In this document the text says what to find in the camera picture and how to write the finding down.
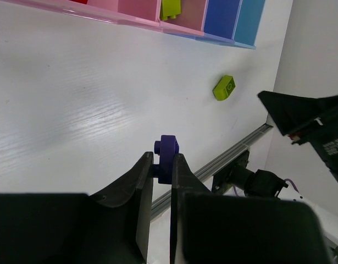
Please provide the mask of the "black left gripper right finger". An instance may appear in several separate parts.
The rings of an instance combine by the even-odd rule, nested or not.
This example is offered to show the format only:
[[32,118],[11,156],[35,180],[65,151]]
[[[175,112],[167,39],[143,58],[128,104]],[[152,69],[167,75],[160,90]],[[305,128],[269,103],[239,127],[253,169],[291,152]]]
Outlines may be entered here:
[[330,263],[320,221],[306,204],[214,194],[182,154],[173,161],[171,263]]

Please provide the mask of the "dark blue lego brick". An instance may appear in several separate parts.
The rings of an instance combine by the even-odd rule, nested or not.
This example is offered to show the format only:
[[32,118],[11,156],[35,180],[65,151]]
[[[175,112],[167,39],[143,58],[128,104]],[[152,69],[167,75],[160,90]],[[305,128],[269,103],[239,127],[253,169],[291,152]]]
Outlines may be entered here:
[[159,156],[159,163],[154,164],[154,177],[159,184],[171,184],[174,156],[179,153],[176,136],[162,135],[154,142],[154,153]]

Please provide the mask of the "small green lego brick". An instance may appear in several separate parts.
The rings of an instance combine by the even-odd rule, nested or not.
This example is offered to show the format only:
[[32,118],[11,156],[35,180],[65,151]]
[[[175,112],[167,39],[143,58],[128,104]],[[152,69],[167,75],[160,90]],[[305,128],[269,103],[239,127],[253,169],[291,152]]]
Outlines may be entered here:
[[224,101],[232,94],[235,87],[233,76],[224,75],[214,87],[213,95],[217,101]]

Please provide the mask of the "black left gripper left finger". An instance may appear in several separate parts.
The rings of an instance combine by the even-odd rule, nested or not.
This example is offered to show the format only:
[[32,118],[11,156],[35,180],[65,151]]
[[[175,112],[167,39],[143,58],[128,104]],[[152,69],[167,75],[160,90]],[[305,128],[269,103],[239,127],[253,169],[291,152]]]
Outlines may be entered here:
[[0,194],[0,263],[145,263],[153,153],[93,195]]

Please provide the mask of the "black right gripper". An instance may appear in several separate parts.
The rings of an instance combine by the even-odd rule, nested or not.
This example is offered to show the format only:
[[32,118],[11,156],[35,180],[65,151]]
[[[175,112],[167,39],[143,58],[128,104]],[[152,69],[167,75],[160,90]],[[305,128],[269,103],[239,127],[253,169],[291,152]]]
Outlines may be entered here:
[[306,98],[262,91],[263,106],[293,144],[312,145],[338,183],[338,95]]

